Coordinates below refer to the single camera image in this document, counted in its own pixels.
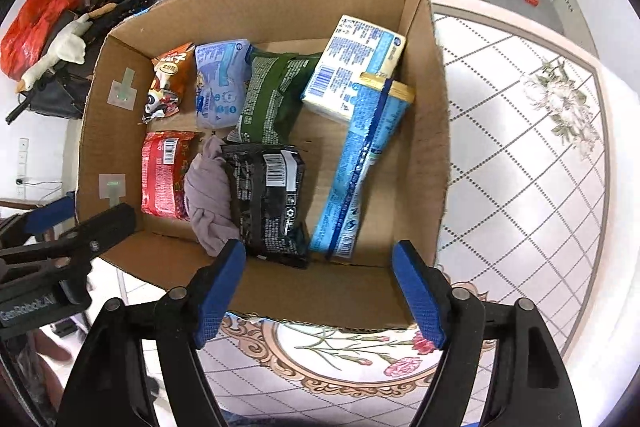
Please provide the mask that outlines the red snack packet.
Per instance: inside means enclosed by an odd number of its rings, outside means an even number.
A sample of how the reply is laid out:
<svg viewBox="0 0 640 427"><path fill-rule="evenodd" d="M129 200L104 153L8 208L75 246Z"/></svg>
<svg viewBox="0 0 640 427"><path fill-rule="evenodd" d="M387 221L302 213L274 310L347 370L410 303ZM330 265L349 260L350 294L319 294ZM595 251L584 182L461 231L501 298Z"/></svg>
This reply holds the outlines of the red snack packet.
<svg viewBox="0 0 640 427"><path fill-rule="evenodd" d="M145 135L142 145L141 211L166 219L186 220L184 177L198 134L157 131Z"/></svg>

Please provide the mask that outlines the purple grey cloth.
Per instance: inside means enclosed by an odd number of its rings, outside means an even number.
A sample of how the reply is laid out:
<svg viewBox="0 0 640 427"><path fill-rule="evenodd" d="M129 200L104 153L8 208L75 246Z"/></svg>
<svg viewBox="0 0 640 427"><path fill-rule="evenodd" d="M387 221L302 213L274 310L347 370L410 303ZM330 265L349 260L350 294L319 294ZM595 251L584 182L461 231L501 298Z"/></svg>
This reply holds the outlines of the purple grey cloth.
<svg viewBox="0 0 640 427"><path fill-rule="evenodd" d="M207 138L184 177L184 205L191 228L209 257L217 257L229 239L239 239L232 217L231 185L222 157L224 141Z"/></svg>

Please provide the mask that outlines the orange brown snack bag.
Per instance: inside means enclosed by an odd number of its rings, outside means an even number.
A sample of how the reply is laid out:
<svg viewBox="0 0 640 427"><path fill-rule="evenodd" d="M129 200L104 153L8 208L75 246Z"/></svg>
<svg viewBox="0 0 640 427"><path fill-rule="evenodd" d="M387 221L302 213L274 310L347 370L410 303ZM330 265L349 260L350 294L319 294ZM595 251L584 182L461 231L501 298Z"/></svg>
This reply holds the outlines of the orange brown snack bag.
<svg viewBox="0 0 640 427"><path fill-rule="evenodd" d="M153 58L154 78L144 104L143 124L180 112L184 92L195 77L194 49L187 42Z"/></svg>

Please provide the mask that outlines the black snack bag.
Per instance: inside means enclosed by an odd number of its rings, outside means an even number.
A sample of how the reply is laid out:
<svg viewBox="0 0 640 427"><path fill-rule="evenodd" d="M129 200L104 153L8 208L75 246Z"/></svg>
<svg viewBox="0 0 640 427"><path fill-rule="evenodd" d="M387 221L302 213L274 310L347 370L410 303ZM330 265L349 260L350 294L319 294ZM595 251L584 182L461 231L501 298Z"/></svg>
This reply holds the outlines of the black snack bag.
<svg viewBox="0 0 640 427"><path fill-rule="evenodd" d="M299 214L306 166L292 145L224 144L232 210L250 257L308 267L308 239Z"/></svg>

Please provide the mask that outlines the light blue tissue pack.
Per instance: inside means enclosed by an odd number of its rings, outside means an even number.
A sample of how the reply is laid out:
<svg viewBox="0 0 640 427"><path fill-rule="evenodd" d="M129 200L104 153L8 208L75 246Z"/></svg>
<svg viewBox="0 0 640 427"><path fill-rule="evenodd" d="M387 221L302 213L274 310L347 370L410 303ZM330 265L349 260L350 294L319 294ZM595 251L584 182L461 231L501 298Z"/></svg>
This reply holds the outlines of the light blue tissue pack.
<svg viewBox="0 0 640 427"><path fill-rule="evenodd" d="M200 129L235 126L250 82L250 52L246 39L200 44L195 48L195 119Z"/></svg>

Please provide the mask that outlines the green snack bag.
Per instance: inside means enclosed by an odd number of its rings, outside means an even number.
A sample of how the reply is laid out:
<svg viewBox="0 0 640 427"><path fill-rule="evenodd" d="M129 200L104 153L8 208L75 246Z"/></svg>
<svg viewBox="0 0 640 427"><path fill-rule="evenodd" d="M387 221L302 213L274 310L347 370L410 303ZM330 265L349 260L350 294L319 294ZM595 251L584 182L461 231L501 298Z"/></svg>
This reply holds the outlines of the green snack bag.
<svg viewBox="0 0 640 427"><path fill-rule="evenodd" d="M250 83L231 143L284 145L302 109L302 95L320 53L250 52Z"/></svg>

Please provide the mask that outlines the long blue biscuit pack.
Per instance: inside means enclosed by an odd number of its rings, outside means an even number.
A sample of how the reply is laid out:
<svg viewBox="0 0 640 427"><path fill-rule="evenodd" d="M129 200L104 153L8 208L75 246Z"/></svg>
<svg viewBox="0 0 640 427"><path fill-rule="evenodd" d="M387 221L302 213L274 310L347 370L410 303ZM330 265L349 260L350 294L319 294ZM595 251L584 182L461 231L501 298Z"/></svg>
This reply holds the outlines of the long blue biscuit pack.
<svg viewBox="0 0 640 427"><path fill-rule="evenodd" d="M366 72L357 84L343 150L310 241L312 251L341 261L354 252L364 180L416 98L408 84Z"/></svg>

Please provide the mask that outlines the white blue tissue brick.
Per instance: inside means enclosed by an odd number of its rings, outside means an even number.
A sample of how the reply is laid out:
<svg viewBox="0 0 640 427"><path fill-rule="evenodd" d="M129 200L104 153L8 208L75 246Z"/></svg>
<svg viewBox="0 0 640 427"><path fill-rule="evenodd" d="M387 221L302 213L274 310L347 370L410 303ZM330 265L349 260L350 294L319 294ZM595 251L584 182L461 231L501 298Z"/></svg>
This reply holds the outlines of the white blue tissue brick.
<svg viewBox="0 0 640 427"><path fill-rule="evenodd" d="M392 77L406 38L343 15L303 92L303 106L337 122L349 122L363 72Z"/></svg>

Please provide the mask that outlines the white goose plush toy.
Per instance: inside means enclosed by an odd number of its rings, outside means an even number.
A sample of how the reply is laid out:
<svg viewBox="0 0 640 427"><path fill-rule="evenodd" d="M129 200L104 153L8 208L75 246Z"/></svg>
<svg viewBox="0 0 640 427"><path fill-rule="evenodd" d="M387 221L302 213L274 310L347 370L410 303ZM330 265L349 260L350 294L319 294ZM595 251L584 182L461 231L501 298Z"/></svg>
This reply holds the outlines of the white goose plush toy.
<svg viewBox="0 0 640 427"><path fill-rule="evenodd" d="M75 18L64 26L53 38L47 48L47 52L40 59L24 72L21 80L17 83L15 92L30 91L35 86L37 80L52 69L58 62L82 64L85 62L86 44L82 36L92 26L97 18L112 12L116 8L116 3L110 2L99 9Z"/></svg>

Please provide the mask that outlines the red plastic bag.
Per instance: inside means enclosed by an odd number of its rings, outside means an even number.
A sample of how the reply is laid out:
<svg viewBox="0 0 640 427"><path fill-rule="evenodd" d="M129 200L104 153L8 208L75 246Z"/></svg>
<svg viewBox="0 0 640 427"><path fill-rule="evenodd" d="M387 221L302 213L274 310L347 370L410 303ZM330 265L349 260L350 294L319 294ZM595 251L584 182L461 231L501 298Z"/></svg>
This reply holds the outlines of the red plastic bag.
<svg viewBox="0 0 640 427"><path fill-rule="evenodd" d="M1 41L1 70L18 81L39 60L53 26L80 0L26 0Z"/></svg>

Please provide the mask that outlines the open cardboard box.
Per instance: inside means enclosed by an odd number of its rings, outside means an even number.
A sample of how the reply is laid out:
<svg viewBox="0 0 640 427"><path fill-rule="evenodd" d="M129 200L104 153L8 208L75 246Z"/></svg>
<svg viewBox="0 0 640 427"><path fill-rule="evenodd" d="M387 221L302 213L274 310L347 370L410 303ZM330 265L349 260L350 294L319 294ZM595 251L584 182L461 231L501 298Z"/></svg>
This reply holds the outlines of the open cardboard box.
<svg viewBox="0 0 640 427"><path fill-rule="evenodd" d="M193 89L145 124L154 61L245 41L252 84L231 133L198 130ZM430 0L165 0L106 36L79 145L76 209L134 210L106 259L154 285L209 265L176 192L226 212L246 267L230 308L341 329L402 329L393 273L405 239L432 261L449 178L447 88Z"/></svg>

